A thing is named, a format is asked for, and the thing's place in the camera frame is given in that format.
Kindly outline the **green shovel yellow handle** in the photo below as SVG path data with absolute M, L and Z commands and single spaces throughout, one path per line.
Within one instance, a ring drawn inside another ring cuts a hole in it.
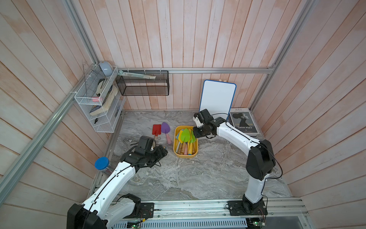
M 191 133 L 189 129 L 184 129 L 181 135 L 181 140 L 182 140 L 182 149 L 181 149 L 181 154 L 184 155 L 184 151 L 185 151 L 185 145 L 190 143 L 191 140 Z

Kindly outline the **red shovel wooden handle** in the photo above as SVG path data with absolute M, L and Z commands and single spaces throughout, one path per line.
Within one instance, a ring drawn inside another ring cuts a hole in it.
M 152 134 L 154 135 L 154 139 L 157 140 L 158 136 L 161 134 L 161 124 L 154 124 L 152 127 Z

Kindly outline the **yellow storage box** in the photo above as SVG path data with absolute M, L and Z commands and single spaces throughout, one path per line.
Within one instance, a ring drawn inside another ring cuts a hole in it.
M 192 126 L 178 126 L 174 131 L 173 151 L 177 157 L 193 158 L 198 153 L 198 140 Z

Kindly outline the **purple shovel pink handle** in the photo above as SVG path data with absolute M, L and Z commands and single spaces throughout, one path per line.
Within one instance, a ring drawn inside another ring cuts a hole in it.
M 169 136 L 170 130 L 171 130 L 170 129 L 170 126 L 166 122 L 162 122 L 162 124 L 161 124 L 161 132 L 165 134 L 167 144 L 169 144 L 169 145 L 172 144 L 171 138 Z
M 186 144 L 185 145 L 184 155 L 188 155 L 188 151 L 189 151 L 189 146 L 188 146 L 188 144 Z

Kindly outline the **green shovel wooden handle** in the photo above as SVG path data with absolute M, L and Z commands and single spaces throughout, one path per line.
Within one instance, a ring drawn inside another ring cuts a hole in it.
M 193 154 L 195 154 L 195 152 L 194 152 L 194 143 L 196 142 L 196 138 L 194 136 L 193 130 L 190 130 L 190 133 L 191 133 L 191 140 L 190 140 L 190 147 L 189 147 L 188 154 L 193 155 Z

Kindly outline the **yellow scoop wooden handle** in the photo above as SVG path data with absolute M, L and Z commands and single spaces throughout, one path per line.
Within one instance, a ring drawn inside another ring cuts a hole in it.
M 180 132 L 176 136 L 176 139 L 178 140 L 178 145 L 177 145 L 177 147 L 175 149 L 175 153 L 176 154 L 180 154 L 180 152 L 181 152 L 181 146 L 182 146 L 181 134 L 182 134 L 182 132 L 183 131 L 180 130 Z

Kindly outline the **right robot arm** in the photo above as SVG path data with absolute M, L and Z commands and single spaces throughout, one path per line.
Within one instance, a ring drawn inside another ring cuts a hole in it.
M 261 212 L 266 214 L 263 190 L 266 180 L 269 179 L 269 175 L 276 165 L 271 143 L 268 140 L 260 141 L 236 130 L 221 117 L 213 118 L 206 109 L 195 113 L 193 120 L 196 123 L 196 127 L 193 128 L 193 135 L 196 138 L 210 138 L 211 135 L 213 137 L 219 136 L 247 155 L 248 186 L 243 195 L 242 203 L 235 207 L 233 201 L 228 202 L 228 207 L 232 208 L 231 215 L 242 213 L 254 215 Z

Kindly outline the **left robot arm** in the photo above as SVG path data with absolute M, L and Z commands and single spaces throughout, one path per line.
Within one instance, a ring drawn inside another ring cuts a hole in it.
M 111 229 L 124 218 L 143 221 L 153 217 L 154 203 L 143 204 L 133 194 L 121 196 L 112 204 L 125 184 L 141 168 L 160 164 L 168 150 L 156 140 L 141 136 L 139 142 L 121 157 L 106 181 L 82 204 L 73 204 L 67 212 L 68 229 Z

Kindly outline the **black and white book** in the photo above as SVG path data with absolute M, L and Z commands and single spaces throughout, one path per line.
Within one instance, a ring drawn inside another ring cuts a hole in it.
M 231 108 L 229 120 L 234 128 L 247 135 L 256 136 L 260 133 L 248 108 Z

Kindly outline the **blue-lid tube container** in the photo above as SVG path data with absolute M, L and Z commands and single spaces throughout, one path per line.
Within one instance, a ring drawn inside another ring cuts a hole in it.
M 94 167 L 107 176 L 110 176 L 114 171 L 110 160 L 107 157 L 100 157 L 97 159 L 94 163 Z

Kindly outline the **black mesh basket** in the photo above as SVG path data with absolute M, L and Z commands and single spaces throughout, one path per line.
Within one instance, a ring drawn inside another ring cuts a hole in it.
M 168 96 L 170 90 L 169 72 L 139 70 L 126 72 L 156 76 L 156 79 L 128 78 L 117 75 L 115 81 L 123 96 Z

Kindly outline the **light green ruler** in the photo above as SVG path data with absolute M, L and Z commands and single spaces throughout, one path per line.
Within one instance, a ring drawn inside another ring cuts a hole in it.
M 133 72 L 124 72 L 120 70 L 118 72 L 119 76 L 128 77 L 128 78 L 139 78 L 139 79 L 156 79 L 156 76 L 141 74 L 141 73 L 133 73 Z

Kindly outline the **whiteboard blue frame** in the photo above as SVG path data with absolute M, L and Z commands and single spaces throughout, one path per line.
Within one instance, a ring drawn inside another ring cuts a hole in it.
M 221 117 L 227 121 L 235 91 L 236 84 L 205 80 L 199 112 L 207 109 L 213 119 Z

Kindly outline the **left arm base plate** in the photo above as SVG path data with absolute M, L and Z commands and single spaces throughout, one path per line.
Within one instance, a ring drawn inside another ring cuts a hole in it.
M 123 217 L 123 219 L 134 219 L 134 218 L 144 218 L 149 219 L 153 218 L 154 214 L 154 203 L 147 202 L 147 203 L 135 203 L 133 212 Z

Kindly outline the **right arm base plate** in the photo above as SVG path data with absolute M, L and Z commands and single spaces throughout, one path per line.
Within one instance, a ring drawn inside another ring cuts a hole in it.
M 228 201 L 226 208 L 229 210 L 231 216 L 266 216 L 268 214 L 263 200 L 255 204 L 247 200 Z

